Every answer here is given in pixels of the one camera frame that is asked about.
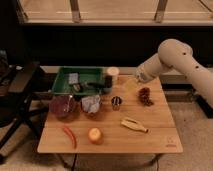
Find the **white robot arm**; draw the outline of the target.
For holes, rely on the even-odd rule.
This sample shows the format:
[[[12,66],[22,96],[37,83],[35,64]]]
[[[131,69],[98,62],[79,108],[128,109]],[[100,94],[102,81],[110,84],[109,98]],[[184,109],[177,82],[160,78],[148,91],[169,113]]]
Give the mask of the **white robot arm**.
[[[213,72],[195,60],[193,49],[188,44],[177,39],[161,42],[157,52],[135,69],[134,80],[148,83],[172,69],[183,74],[213,108]]]

